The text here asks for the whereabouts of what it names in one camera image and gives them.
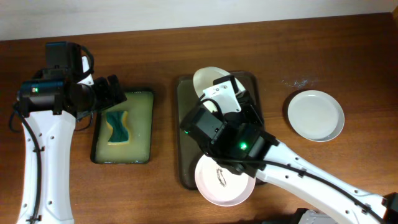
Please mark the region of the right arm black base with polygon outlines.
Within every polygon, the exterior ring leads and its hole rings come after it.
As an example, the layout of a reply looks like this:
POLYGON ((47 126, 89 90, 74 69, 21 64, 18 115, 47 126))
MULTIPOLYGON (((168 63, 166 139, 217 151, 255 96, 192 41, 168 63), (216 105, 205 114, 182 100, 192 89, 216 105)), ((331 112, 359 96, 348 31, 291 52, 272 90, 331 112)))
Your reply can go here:
POLYGON ((324 213, 298 208, 292 215, 260 221, 260 224, 338 224, 338 222, 324 213))

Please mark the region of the white plate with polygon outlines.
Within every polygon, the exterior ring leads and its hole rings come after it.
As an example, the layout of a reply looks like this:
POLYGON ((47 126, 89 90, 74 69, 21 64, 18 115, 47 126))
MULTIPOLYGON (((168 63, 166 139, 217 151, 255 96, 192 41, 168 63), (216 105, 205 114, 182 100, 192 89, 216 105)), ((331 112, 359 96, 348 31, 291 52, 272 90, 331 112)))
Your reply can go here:
POLYGON ((234 175, 203 155, 195 168, 195 183, 207 201, 221 207, 232 207, 251 195, 256 180, 247 174, 234 175))
POLYGON ((193 87, 200 101, 210 99, 221 108, 222 114, 239 113, 238 97, 246 89, 231 73, 218 67, 205 67, 193 76, 193 87))
POLYGON ((345 125, 341 105, 329 94, 318 90, 296 94, 288 104, 287 117, 297 134, 315 142, 331 141, 345 125))

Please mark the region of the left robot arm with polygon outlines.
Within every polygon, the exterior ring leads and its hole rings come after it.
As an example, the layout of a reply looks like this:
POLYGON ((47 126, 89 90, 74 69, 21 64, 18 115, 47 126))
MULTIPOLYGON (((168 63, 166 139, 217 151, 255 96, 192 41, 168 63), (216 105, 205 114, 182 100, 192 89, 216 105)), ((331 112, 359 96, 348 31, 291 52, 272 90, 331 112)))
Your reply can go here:
POLYGON ((47 66, 24 81, 13 113, 25 138, 18 223, 73 223, 70 149, 76 122, 127 100, 116 75, 93 79, 94 58, 73 42, 45 45, 47 66))

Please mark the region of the yellow green sponge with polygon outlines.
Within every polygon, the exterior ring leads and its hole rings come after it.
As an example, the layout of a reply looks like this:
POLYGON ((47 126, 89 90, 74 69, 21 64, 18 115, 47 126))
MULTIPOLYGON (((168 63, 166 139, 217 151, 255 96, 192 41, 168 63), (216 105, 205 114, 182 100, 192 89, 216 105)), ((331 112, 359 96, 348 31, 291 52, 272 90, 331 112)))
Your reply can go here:
POLYGON ((129 143, 129 130, 126 126, 127 111, 110 111, 106 113, 106 125, 111 130, 108 145, 129 143))

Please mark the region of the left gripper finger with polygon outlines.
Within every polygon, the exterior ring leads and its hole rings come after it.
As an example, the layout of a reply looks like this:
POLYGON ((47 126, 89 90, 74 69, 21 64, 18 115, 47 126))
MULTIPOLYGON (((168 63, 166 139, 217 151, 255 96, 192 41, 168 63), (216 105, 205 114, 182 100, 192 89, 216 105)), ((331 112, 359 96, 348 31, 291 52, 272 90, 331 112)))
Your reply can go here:
POLYGON ((102 108, 108 102, 109 90, 108 82, 105 78, 100 77, 94 80, 93 90, 95 93, 95 107, 102 108))
POLYGON ((115 104, 122 103, 127 100, 116 75, 108 76, 109 89, 115 104))

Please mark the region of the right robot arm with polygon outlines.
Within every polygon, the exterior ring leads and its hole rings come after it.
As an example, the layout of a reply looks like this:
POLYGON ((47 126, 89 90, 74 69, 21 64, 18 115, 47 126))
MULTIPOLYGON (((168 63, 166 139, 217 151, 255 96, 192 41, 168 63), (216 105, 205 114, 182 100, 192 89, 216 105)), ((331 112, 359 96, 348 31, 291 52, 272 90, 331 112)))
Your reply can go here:
POLYGON ((204 82, 180 128, 219 166, 285 189, 338 223, 397 223, 397 193, 363 191, 302 159, 264 130, 259 108, 233 75, 204 82))

